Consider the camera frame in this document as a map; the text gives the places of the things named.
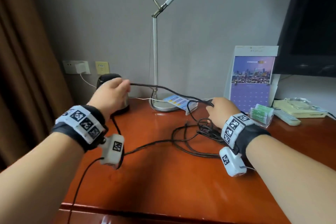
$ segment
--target hand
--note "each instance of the hand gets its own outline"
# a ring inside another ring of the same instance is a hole
[[[207,106],[209,119],[219,128],[223,128],[225,122],[235,114],[240,113],[240,110],[226,98],[214,98],[212,100],[214,107]]]
[[[130,89],[129,80],[123,80],[122,78],[112,79],[103,83],[87,104],[101,111],[105,121],[108,121],[110,115],[121,107]]]

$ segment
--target television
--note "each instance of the television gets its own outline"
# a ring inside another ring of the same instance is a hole
[[[336,77],[336,0],[291,0],[274,73]]]

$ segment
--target desk lamp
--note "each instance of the desk lamp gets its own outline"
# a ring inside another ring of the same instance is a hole
[[[174,0],[167,0],[163,5],[159,5],[157,0],[153,0],[154,3],[157,6],[157,11],[152,14],[153,18],[153,53],[154,53],[154,84],[158,85],[158,24],[157,24],[157,18],[158,15],[161,14],[167,6],[169,6]],[[157,97],[157,88],[154,88],[153,90],[153,99],[158,99]],[[177,110],[178,107],[175,107],[171,103],[163,102],[163,101],[155,101],[155,100],[149,100],[150,105],[152,108],[154,108],[157,111],[161,112],[171,112],[174,110]]]

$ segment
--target glossy desk surface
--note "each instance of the glossy desk surface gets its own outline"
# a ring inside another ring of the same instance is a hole
[[[193,124],[183,111],[157,113],[144,100],[132,99],[130,105],[130,112],[116,117],[125,137],[125,152],[148,142],[169,139],[172,130],[183,126],[187,119]],[[194,115],[206,117],[204,105]],[[274,117],[268,130],[288,146],[336,170],[336,121],[329,117],[301,120],[299,126],[291,127]],[[116,133],[111,121],[108,127],[110,134]],[[189,128],[188,135],[195,130]],[[182,136],[180,131],[176,138]],[[196,150],[211,153],[218,153],[223,147],[203,136],[197,136],[190,144]],[[83,171],[100,154],[100,148],[85,154],[62,209],[69,209]],[[255,171],[230,177],[219,159],[186,154],[169,142],[125,156],[119,170],[95,163],[84,178],[73,209],[122,216],[141,213],[161,220],[174,217],[176,221],[187,218],[227,223],[289,223]]]

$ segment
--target forearm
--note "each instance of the forearm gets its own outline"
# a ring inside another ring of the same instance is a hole
[[[0,224],[47,223],[57,212],[84,154],[53,133],[0,175]]]
[[[336,171],[262,135],[246,155],[293,223],[334,223]]]

